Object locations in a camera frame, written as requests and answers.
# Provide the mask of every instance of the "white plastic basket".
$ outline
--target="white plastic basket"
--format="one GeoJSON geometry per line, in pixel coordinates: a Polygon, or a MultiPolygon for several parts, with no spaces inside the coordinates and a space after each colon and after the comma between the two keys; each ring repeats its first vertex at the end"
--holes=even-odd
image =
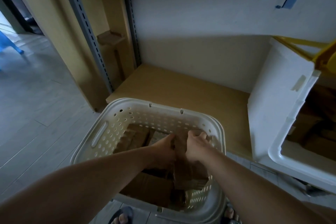
{"type": "MultiPolygon", "coordinates": [[[[121,98],[105,108],[73,154],[71,164],[111,155],[130,123],[168,134],[176,133],[180,129],[202,129],[211,136],[212,145],[225,153],[224,130],[216,119],[194,111],[121,98]]],[[[225,196],[212,176],[202,190],[187,192],[186,207],[180,211],[158,208],[121,194],[116,195],[115,200],[157,212],[157,217],[183,223],[212,223],[221,217],[225,207],[225,196]]]]}

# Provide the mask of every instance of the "plastic storage container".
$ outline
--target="plastic storage container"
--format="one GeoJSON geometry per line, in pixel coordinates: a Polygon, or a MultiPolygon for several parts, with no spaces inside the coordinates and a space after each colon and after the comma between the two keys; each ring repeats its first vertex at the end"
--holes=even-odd
{"type": "Polygon", "coordinates": [[[279,41],[271,44],[248,100],[253,159],[336,193],[336,162],[285,140],[321,71],[279,41]]]}
{"type": "MultiPolygon", "coordinates": [[[[130,123],[168,134],[180,129],[202,129],[211,136],[212,145],[225,153],[224,130],[216,119],[198,112],[122,98],[111,102],[105,108],[78,146],[71,164],[111,155],[130,123]]],[[[158,208],[156,205],[121,194],[116,195],[115,200],[157,212],[156,216],[159,218],[183,223],[212,223],[221,217],[225,207],[225,195],[212,176],[202,190],[187,192],[187,204],[180,211],[158,208]]]]}

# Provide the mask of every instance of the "black slipper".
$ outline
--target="black slipper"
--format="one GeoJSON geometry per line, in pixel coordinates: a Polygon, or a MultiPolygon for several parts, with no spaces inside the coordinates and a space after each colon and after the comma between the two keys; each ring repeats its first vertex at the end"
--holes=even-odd
{"type": "Polygon", "coordinates": [[[112,216],[108,224],[111,224],[115,218],[119,218],[119,216],[122,214],[125,214],[127,216],[128,218],[127,224],[133,223],[133,209],[130,206],[125,206],[115,212],[115,214],[112,216]]]}

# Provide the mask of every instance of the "blue plastic stool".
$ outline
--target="blue plastic stool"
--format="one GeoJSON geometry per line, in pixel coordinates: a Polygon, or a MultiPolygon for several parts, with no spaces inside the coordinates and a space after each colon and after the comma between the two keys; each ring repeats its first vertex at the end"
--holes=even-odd
{"type": "Polygon", "coordinates": [[[13,47],[20,54],[24,53],[23,50],[17,47],[4,33],[0,31],[0,52],[9,46],[13,47]]]}

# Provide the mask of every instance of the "tile floor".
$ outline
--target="tile floor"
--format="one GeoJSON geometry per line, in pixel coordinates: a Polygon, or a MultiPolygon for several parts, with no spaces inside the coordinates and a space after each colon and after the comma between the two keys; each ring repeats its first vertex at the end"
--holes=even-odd
{"type": "MultiPolygon", "coordinates": [[[[99,115],[89,108],[46,37],[8,36],[25,55],[12,48],[0,52],[0,201],[69,165],[75,148],[99,115]]],[[[336,209],[334,195],[309,198],[291,177],[227,155],[302,201],[336,209]]],[[[107,223],[121,206],[117,201],[108,203],[91,223],[107,223]]],[[[135,209],[135,217],[136,224],[174,223],[141,209],[135,209]]]]}

